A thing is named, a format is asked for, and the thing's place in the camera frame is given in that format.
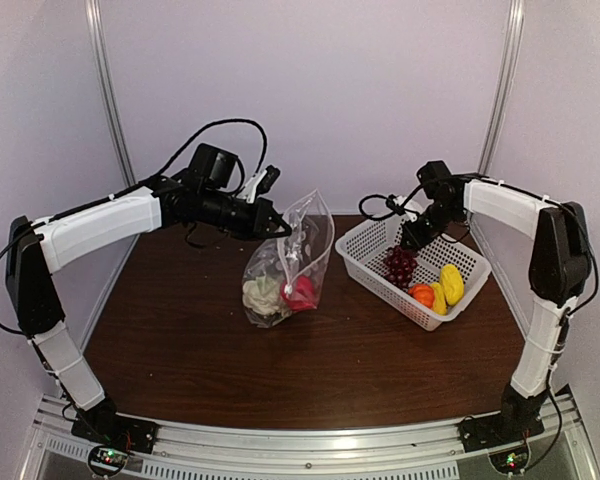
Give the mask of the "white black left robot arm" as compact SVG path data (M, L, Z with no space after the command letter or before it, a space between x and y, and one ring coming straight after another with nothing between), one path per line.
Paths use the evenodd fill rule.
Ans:
M201 144L189 166L173 176L159 173L60 214L35 222L22 216L11 224L5 283L20 331L86 414L86 429L103 444L117 442L124 424L107 409L104 388L68 332L52 276L120 240L177 224L205 224L245 241L290 235L290 226L265 196L279 169L268 166L229 191L230 177L240 166L237 155Z

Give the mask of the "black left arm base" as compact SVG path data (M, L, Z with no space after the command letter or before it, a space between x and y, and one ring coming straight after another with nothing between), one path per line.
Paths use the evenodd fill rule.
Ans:
M124 452L153 452L158 424L119 414L107 392L91 408L79 407L74 399L71 399L71 406L76 412L71 428L73 436Z

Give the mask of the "clear zip top bag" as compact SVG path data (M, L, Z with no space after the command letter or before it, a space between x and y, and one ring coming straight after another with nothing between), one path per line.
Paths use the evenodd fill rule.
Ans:
M242 285L246 280L266 275L279 280L282 287L305 275L314 285L318 308L335 240L334 218L317 190L295 201L282 216L292 227L291 235L266 240L255 250L244 270ZM246 317L258 328L271 328L295 314L298 313L287 307L285 318L269 327L251 323Z

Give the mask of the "white toy cauliflower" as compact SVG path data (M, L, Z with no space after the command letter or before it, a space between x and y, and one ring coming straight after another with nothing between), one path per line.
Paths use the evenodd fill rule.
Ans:
M287 307L280 288L279 280L266 275L243 283L242 302L251 323L269 327L285 318Z

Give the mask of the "orange toy pumpkin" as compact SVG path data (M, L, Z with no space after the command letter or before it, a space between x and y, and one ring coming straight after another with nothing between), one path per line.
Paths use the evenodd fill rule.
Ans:
M435 291L427 284L419 283L413 285L408 294L423 306L432 309L435 303Z

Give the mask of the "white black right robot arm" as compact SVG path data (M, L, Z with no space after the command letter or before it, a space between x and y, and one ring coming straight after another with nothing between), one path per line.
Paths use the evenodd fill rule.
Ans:
M584 305L579 298L587 280L598 277L585 210L577 202L560 203L477 173L453 174L442 160L427 162L416 177L416 189L430 203L403 224L402 247L418 251L470 214L496 220L533 242L528 267L532 320L503 395L503 412L492 423L499 440L513 441L530 426L530 411L547 398L570 318Z

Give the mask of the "dark red toy grapes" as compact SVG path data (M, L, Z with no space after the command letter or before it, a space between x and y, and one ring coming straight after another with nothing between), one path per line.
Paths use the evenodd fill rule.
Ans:
M389 247L383 264L386 267L384 279L401 290L407 290L418 266L416 253L400 246Z

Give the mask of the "red toy bell pepper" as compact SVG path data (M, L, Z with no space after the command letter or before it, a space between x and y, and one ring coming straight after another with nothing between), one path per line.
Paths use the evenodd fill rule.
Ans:
M281 298L292 313L317 308L314 285L305 275L300 275L294 284L285 282L281 287Z

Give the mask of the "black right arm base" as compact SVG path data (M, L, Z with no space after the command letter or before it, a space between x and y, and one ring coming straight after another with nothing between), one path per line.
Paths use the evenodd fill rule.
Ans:
M466 452L492 449L523 441L526 435L535 436L545 431L540 410L548 399L543 387L540 393L524 397L510 384L501 396L501 409L482 417L468 416L458 425L459 438Z

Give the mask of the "yellow toy pepper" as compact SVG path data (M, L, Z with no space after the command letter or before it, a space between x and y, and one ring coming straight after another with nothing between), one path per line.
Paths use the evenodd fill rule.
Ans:
M442 267L439 275L446 303L455 306L464 297L464 281L458 268L453 264Z

